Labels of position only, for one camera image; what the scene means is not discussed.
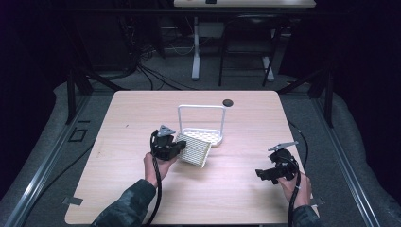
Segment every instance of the black chair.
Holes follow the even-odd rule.
[[[283,28],[288,26],[288,18],[282,15],[239,15],[226,23],[222,34],[220,49],[220,69],[218,86],[221,86],[223,70],[264,70],[263,86],[274,59],[276,46]],[[261,60],[261,66],[251,68],[224,66],[228,56],[256,56]],[[269,65],[263,64],[263,58],[269,58]]]

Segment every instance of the table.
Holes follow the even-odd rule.
[[[287,222],[288,202],[281,186],[261,181],[255,174],[256,169],[273,167],[268,148],[293,141],[281,101],[273,91],[115,93],[74,195],[83,199],[82,204],[71,204],[65,221],[91,223],[126,188],[144,178],[143,158],[150,150],[150,134],[162,124],[178,131],[179,105],[221,105],[224,99],[231,99],[234,105],[226,110],[222,143],[210,150],[204,168],[181,160],[171,167],[152,223]],[[220,119],[221,111],[182,112],[184,128],[203,124],[207,129],[219,129]],[[296,147],[288,150],[301,163]]]
[[[314,8],[314,0],[217,0],[215,4],[206,4],[205,0],[174,0],[177,8]],[[199,22],[194,20],[194,63],[192,65],[192,79],[200,78],[201,53],[199,48]],[[263,58],[264,67],[268,67],[269,59]],[[273,72],[268,73],[268,81],[274,81]]]

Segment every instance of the person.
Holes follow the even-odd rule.
[[[144,158],[145,179],[137,181],[123,192],[121,197],[104,209],[91,226],[141,226],[148,212],[148,206],[156,195],[157,179],[153,167],[153,157],[147,153]],[[169,161],[157,159],[161,179],[164,179],[177,157]],[[285,178],[277,179],[283,187],[284,195],[289,201],[295,188],[296,177],[291,181]],[[301,183],[298,196],[294,202],[293,223],[301,226],[322,226],[319,217],[310,207],[311,184],[309,178],[301,173]]]

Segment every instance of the forearm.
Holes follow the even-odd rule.
[[[100,213],[92,226],[140,226],[155,194],[151,183],[139,180]]]
[[[293,223],[295,227],[321,227],[321,220],[309,205],[299,206],[294,210]]]

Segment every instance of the white basket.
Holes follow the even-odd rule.
[[[181,120],[181,108],[217,108],[222,109],[220,130],[199,129],[199,128],[185,128]],[[223,126],[224,126],[225,107],[223,106],[209,106],[209,105],[180,105],[178,107],[178,118],[180,121],[180,132],[184,135],[197,138],[205,142],[210,142],[212,147],[217,147],[221,144],[223,139]]]

